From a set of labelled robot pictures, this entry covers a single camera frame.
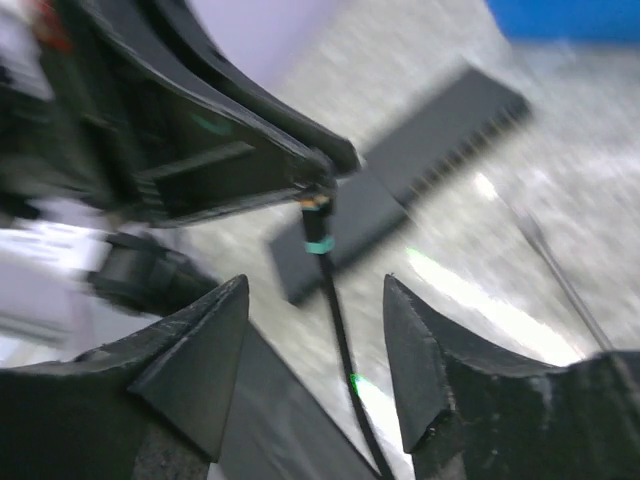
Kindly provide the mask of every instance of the black cable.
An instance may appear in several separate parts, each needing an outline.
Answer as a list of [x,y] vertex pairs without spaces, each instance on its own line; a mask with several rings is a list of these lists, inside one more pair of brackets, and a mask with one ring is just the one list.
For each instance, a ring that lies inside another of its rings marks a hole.
[[542,260],[544,260],[574,310],[589,329],[591,335],[593,335],[598,346],[605,352],[612,352],[615,350],[613,343],[609,340],[609,337],[607,337],[604,330],[602,330],[602,327],[584,303],[582,297],[580,297],[575,288],[573,288],[573,285],[569,281],[569,277],[567,277],[562,270],[562,267],[547,244],[542,228],[534,216],[524,210],[516,210],[513,208],[511,210],[520,233],[522,233],[522,236],[529,243],[531,248],[542,258]]
[[353,358],[349,348],[346,326],[342,317],[342,309],[340,308],[340,300],[338,299],[338,292],[333,281],[333,264],[331,262],[331,258],[328,253],[316,256],[320,263],[320,270],[322,271],[322,278],[324,281],[324,292],[331,310],[336,342],[338,344],[338,351],[342,360],[344,381],[347,386],[347,390],[349,391],[349,398],[351,399],[356,420],[358,421],[358,425],[360,426],[360,430],[362,431],[364,440],[369,447],[373,460],[378,467],[380,478],[382,480],[395,480],[391,467],[389,466],[389,462],[378,443],[373,428],[371,427],[367,412],[364,409],[364,405],[362,405],[362,400],[351,383],[355,369],[353,367]]

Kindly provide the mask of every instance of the concrete floor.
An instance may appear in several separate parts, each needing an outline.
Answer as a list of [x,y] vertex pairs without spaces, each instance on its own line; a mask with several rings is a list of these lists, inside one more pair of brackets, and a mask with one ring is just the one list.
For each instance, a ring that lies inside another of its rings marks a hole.
[[[411,225],[340,277],[360,373],[389,397],[386,273],[525,355],[567,364],[597,348],[495,193],[537,214],[614,344],[640,345],[638,53],[511,48],[480,0],[353,0],[274,93],[365,152],[465,59],[521,90],[534,117],[425,196]],[[282,300],[268,255],[268,239],[294,212],[261,210],[191,235],[223,277],[248,274],[253,320],[364,451],[325,303],[317,294],[303,308]],[[412,478],[392,408],[373,416],[398,477]]]

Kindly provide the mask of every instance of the white surface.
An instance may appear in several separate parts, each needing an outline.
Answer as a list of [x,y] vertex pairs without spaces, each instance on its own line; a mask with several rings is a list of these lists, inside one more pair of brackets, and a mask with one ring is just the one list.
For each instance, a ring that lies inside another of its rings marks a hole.
[[[0,365],[5,367],[62,359],[94,345],[88,297],[77,280],[107,253],[97,230],[52,222],[21,226],[0,230]],[[63,342],[57,348],[39,346],[41,340],[30,334],[36,331],[56,332]]]

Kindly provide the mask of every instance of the cable connector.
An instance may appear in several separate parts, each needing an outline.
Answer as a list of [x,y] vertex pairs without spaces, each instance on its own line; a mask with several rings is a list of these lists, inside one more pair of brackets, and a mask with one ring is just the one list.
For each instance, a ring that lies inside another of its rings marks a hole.
[[313,255],[324,255],[333,250],[335,240],[329,231],[329,216],[333,213],[333,200],[325,195],[299,201],[302,224],[306,237],[305,248]]

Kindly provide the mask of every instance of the green cable band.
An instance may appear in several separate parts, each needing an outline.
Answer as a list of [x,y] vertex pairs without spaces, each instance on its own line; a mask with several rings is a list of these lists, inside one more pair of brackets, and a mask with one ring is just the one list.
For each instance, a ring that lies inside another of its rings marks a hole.
[[331,235],[327,235],[320,242],[306,242],[305,248],[307,253],[312,253],[313,255],[324,255],[325,253],[330,252],[335,247],[336,242]]

